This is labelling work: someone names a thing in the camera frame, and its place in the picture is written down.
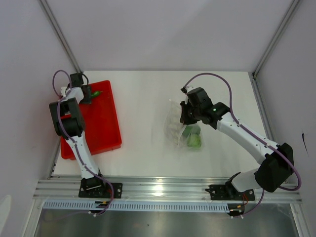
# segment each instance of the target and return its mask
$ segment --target red tray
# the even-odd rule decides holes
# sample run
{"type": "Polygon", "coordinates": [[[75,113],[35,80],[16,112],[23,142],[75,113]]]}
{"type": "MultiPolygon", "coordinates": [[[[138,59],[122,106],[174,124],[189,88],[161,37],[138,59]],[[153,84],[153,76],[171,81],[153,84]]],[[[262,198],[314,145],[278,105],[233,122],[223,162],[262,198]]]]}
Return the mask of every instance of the red tray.
{"type": "MultiPolygon", "coordinates": [[[[120,148],[122,139],[115,111],[111,84],[108,80],[90,84],[91,91],[102,91],[91,104],[79,104],[85,121],[85,138],[92,155],[120,148]]],[[[64,138],[61,138],[61,157],[76,159],[64,138]]]]}

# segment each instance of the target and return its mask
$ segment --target black mounting bracket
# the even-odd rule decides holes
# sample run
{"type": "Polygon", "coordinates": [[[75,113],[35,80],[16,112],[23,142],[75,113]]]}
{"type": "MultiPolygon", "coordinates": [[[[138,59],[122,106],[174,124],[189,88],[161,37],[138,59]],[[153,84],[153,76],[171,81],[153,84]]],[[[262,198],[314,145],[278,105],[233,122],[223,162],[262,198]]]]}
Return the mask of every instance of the black mounting bracket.
{"type": "Polygon", "coordinates": [[[209,189],[205,189],[211,195],[211,200],[219,201],[246,201],[243,195],[247,197],[249,201],[254,201],[256,199],[253,189],[246,190],[245,192],[236,192],[233,196],[229,195],[226,190],[226,185],[223,184],[213,184],[209,186],[209,189]]]}
{"type": "MultiPolygon", "coordinates": [[[[114,198],[121,198],[123,192],[122,183],[111,183],[114,190],[114,198]]],[[[97,177],[81,179],[79,198],[111,198],[111,187],[97,177]]]]}

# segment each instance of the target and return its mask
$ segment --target metal base plate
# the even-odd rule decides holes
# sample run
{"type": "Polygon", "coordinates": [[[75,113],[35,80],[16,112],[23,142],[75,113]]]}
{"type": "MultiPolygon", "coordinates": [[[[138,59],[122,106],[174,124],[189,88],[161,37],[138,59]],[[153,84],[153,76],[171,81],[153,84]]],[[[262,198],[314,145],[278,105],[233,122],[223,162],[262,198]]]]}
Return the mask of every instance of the metal base plate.
{"type": "Polygon", "coordinates": [[[236,193],[234,198],[231,198],[225,190],[225,185],[213,184],[209,186],[209,192],[211,194],[211,200],[234,200],[243,201],[243,194],[246,195],[249,201],[254,201],[256,199],[253,189],[247,190],[243,193],[236,193]]]}
{"type": "MultiPolygon", "coordinates": [[[[111,183],[114,189],[114,198],[121,198],[123,191],[122,183],[111,183]]],[[[93,190],[85,191],[80,186],[79,198],[111,198],[111,188],[110,185],[105,184],[105,189],[103,187],[95,188],[93,190]]]]}

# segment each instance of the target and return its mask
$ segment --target white floor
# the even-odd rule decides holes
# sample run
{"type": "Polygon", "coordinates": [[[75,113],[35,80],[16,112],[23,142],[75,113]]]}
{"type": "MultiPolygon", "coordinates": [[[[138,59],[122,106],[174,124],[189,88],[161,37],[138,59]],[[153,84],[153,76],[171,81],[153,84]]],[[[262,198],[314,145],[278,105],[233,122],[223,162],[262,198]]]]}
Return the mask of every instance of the white floor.
{"type": "MultiPolygon", "coordinates": [[[[205,146],[199,152],[178,150],[163,133],[169,100],[180,103],[180,88],[199,72],[90,71],[90,83],[109,80],[112,85],[122,147],[93,156],[104,175],[230,177],[259,165],[250,154],[225,134],[201,124],[205,146]]],[[[233,90],[235,114],[264,135],[259,110],[247,72],[217,72],[233,90]]],[[[226,85],[218,78],[201,76],[192,82],[202,87],[213,103],[229,105],[226,85]]],[[[77,174],[75,160],[58,158],[54,174],[77,174]]]]}

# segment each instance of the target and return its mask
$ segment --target wire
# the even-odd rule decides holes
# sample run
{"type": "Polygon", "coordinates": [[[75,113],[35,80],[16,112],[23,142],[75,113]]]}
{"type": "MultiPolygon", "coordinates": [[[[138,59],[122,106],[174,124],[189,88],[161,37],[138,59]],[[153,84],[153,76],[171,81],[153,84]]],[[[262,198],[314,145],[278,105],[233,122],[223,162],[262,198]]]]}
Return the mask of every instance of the wire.
{"type": "Polygon", "coordinates": [[[85,75],[85,74],[83,74],[83,73],[81,73],[84,77],[85,77],[85,79],[87,80],[87,85],[89,85],[89,78],[85,75]]]}
{"type": "Polygon", "coordinates": [[[251,212],[253,212],[255,209],[257,209],[258,206],[261,204],[264,195],[265,195],[265,190],[262,189],[261,197],[260,197],[258,203],[255,205],[255,207],[254,207],[253,209],[251,209],[250,211],[248,211],[248,212],[246,212],[246,213],[244,213],[244,214],[242,214],[242,215],[240,215],[240,216],[235,216],[235,218],[238,218],[238,217],[241,217],[241,216],[246,216],[246,215],[250,214],[251,212]]]}
{"type": "Polygon", "coordinates": [[[233,101],[233,96],[232,96],[232,89],[229,85],[229,83],[223,78],[221,77],[220,75],[217,75],[215,73],[200,73],[200,74],[197,74],[195,75],[194,77],[192,77],[185,85],[184,85],[184,89],[187,87],[187,85],[193,81],[195,78],[199,77],[199,76],[203,76],[203,75],[209,75],[209,76],[214,76],[214,77],[217,77],[219,79],[221,79],[228,87],[228,90],[229,90],[229,106],[230,106],[230,110],[231,110],[231,115],[233,117],[233,119],[235,120],[235,122],[243,129],[245,130],[248,134],[250,134],[252,137],[254,137],[257,141],[261,142],[262,144],[264,144],[266,147],[270,148],[272,151],[276,152],[280,157],[282,157],[282,159],[291,167],[291,169],[294,171],[296,177],[297,177],[297,181],[298,181],[298,184],[296,186],[296,188],[293,188],[293,189],[289,189],[289,188],[286,188],[286,187],[282,187],[280,186],[279,188],[280,189],[283,189],[283,190],[287,190],[287,191],[297,191],[300,189],[300,187],[302,186],[302,179],[301,179],[301,176],[298,172],[298,170],[294,167],[294,165],[281,153],[279,152],[277,149],[275,149],[274,147],[270,146],[267,142],[265,142],[264,140],[260,139],[256,134],[254,134],[253,132],[251,132],[248,128],[246,128],[245,126],[243,126],[242,124],[239,123],[239,120],[236,118],[234,112],[233,112],[233,106],[232,106],[232,101],[233,101]]]}
{"type": "Polygon", "coordinates": [[[243,199],[243,197],[245,197],[245,199],[246,199],[246,201],[247,201],[246,204],[244,204],[244,206],[246,206],[246,205],[248,204],[248,202],[249,202],[249,199],[247,198],[247,195],[246,195],[246,194],[243,194],[243,195],[242,195],[242,199],[243,199]]]}
{"type": "Polygon", "coordinates": [[[64,70],[57,70],[57,71],[54,73],[54,75],[53,75],[53,89],[54,89],[54,91],[55,91],[55,94],[60,98],[60,94],[56,91],[56,88],[55,88],[55,77],[56,77],[56,75],[57,75],[59,72],[62,72],[62,73],[64,73],[64,74],[67,75],[67,77],[68,77],[68,79],[69,79],[69,88],[70,88],[70,90],[71,90],[71,88],[72,88],[72,85],[71,85],[70,75],[69,75],[66,71],[64,71],[64,70]]]}
{"type": "MultiPolygon", "coordinates": [[[[68,79],[69,79],[69,88],[71,89],[72,88],[72,85],[71,85],[71,79],[70,79],[70,76],[67,72],[63,71],[67,76],[68,76],[68,79]]],[[[81,156],[80,156],[80,152],[78,150],[78,147],[77,147],[77,144],[76,144],[76,141],[66,132],[64,126],[63,126],[63,123],[61,121],[61,116],[60,116],[60,105],[61,105],[61,102],[67,97],[67,95],[70,93],[71,90],[68,90],[68,92],[66,93],[66,96],[61,98],[60,100],[58,100],[58,103],[57,103],[57,118],[58,118],[58,122],[59,122],[59,125],[60,125],[60,128],[61,130],[63,131],[63,133],[66,135],[66,137],[68,137],[75,145],[75,150],[76,150],[76,153],[78,155],[78,158],[80,160],[80,163],[84,166],[84,168],[90,173],[92,174],[94,177],[102,180],[103,182],[107,183],[110,188],[111,188],[111,198],[110,198],[110,201],[108,203],[108,205],[106,205],[104,207],[104,209],[102,211],[100,211],[99,213],[97,213],[96,215],[102,215],[109,207],[110,207],[110,204],[111,202],[113,201],[114,199],[114,189],[113,189],[113,186],[112,184],[105,178],[101,177],[101,176],[98,176],[97,174],[93,173],[87,166],[86,164],[83,162],[81,156]]]]}

